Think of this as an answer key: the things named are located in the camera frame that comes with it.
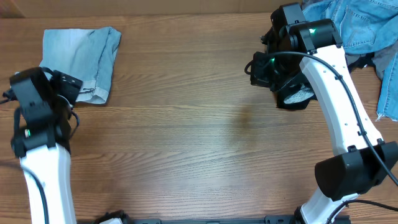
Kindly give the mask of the light blue denim shorts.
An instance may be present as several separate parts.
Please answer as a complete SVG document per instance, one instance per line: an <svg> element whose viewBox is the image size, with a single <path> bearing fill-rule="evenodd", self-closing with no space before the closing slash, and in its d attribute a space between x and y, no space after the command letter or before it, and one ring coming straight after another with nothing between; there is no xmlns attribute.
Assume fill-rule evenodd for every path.
<svg viewBox="0 0 398 224"><path fill-rule="evenodd" d="M102 105L111 90L120 40L121 32L113 27L46 29L40 66L81 80L78 102Z"/></svg>

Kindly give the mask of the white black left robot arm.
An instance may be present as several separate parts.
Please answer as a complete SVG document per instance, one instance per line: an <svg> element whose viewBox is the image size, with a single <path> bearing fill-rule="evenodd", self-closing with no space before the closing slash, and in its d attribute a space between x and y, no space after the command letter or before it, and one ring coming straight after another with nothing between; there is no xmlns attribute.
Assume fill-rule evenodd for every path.
<svg viewBox="0 0 398 224"><path fill-rule="evenodd" d="M11 146L27 184L32 223L76 223L70 185L69 120L83 82L35 67L10 78L14 112Z"/></svg>

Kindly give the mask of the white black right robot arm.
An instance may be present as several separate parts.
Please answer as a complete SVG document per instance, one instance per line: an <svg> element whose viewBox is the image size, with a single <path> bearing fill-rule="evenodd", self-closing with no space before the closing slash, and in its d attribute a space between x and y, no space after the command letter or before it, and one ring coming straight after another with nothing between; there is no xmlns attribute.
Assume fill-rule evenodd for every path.
<svg viewBox="0 0 398 224"><path fill-rule="evenodd" d="M304 88L313 90L328 125L333 156L315 165L317 189L293 215L271 215L266 223L349 223L340 212L392 176L397 143L385 142L366 113L345 60L343 42L330 19L309 22L299 4L271 14L271 29L261 37L244 71L251 84L270 89L279 107Z"/></svg>

